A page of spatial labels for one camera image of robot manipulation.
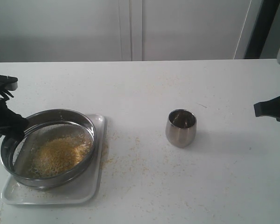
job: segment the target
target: robotic arm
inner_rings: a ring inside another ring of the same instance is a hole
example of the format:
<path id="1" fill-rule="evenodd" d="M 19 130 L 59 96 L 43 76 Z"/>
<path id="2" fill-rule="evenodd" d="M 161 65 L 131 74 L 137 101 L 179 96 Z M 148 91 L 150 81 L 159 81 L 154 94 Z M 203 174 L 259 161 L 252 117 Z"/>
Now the robotic arm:
<path id="1" fill-rule="evenodd" d="M 13 95 L 9 91 L 17 89 L 18 79 L 0 75 L 0 137 L 9 136 L 17 141 L 24 139 L 24 130 L 29 122 L 21 115 L 9 110 L 6 101 Z"/>

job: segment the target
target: metal tumbler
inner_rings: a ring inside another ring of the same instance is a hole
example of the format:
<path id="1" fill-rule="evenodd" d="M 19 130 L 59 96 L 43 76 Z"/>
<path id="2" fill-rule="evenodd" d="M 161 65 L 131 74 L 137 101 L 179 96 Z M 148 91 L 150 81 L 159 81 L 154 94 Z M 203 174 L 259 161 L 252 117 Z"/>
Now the metal tumbler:
<path id="1" fill-rule="evenodd" d="M 197 119 L 193 113 L 184 109 L 174 110 L 168 117 L 166 137 L 172 145 L 184 148 L 194 140 L 196 126 Z"/>

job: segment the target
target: white tray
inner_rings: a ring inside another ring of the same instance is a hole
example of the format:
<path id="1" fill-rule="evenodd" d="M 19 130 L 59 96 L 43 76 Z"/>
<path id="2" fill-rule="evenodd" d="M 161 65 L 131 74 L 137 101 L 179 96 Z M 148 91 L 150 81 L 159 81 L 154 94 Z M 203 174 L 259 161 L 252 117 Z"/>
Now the white tray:
<path id="1" fill-rule="evenodd" d="M 99 164 L 102 154 L 102 144 L 105 137 L 105 118 L 99 114 L 88 115 L 92 120 L 96 132 L 98 144 L 90 166 L 75 180 L 57 188 L 49 190 L 36 190 L 18 183 L 9 176 L 5 183 L 1 199 L 6 204 L 77 204 L 91 199 L 98 183 Z"/>

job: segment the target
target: sieve mesh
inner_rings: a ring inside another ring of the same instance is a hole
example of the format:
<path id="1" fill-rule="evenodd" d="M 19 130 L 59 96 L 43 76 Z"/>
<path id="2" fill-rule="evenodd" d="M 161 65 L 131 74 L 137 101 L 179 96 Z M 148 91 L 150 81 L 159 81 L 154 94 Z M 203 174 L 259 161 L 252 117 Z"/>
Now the sieve mesh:
<path id="1" fill-rule="evenodd" d="M 14 172 L 42 179 L 66 172 L 89 153 L 91 136 L 77 124 L 54 124 L 35 130 L 18 144 L 13 155 Z"/>

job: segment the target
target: white wall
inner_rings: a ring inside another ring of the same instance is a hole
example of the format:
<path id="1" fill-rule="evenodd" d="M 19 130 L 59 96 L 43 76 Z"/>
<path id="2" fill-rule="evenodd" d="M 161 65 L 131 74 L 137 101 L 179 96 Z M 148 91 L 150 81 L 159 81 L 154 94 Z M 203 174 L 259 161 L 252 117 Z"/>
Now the white wall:
<path id="1" fill-rule="evenodd" d="M 249 5 L 250 0 L 143 0 L 143 59 L 233 59 Z"/>
<path id="2" fill-rule="evenodd" d="M 276 58 L 280 48 L 280 4 L 260 58 Z"/>
<path id="3" fill-rule="evenodd" d="M 121 60 L 117 0 L 0 1 L 0 62 Z"/>

